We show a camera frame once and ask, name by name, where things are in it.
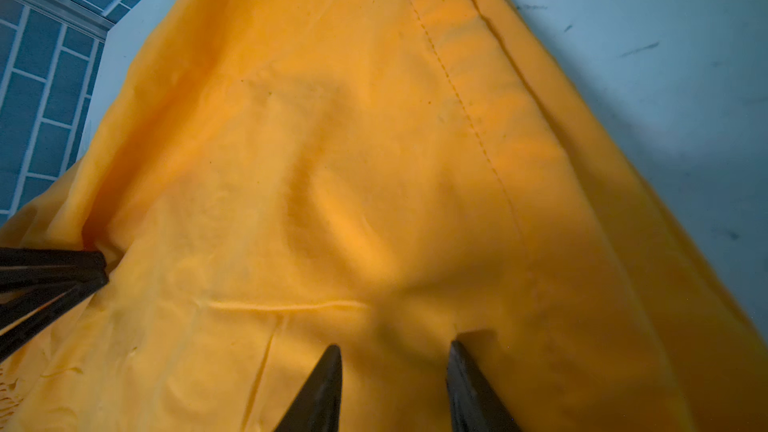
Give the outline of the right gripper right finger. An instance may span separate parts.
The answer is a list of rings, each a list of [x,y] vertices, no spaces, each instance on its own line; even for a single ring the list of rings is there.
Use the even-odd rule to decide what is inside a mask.
[[[453,431],[522,431],[468,349],[458,340],[450,345],[446,387]]]

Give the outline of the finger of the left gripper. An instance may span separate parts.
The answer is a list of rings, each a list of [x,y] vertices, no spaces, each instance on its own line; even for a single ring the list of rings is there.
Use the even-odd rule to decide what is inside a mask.
[[[97,251],[1,249],[1,359],[109,282]]]

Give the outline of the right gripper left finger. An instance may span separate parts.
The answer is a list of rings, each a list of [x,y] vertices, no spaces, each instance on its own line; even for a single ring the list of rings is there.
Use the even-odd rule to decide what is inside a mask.
[[[332,344],[326,348],[274,431],[337,432],[342,384],[341,349]]]

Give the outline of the orange shorts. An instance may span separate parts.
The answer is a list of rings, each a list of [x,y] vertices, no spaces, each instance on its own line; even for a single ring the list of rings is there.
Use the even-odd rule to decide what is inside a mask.
[[[109,284],[1,368],[5,431],[446,431],[460,337],[526,431],[763,431],[767,347],[509,0],[178,0],[1,230]]]

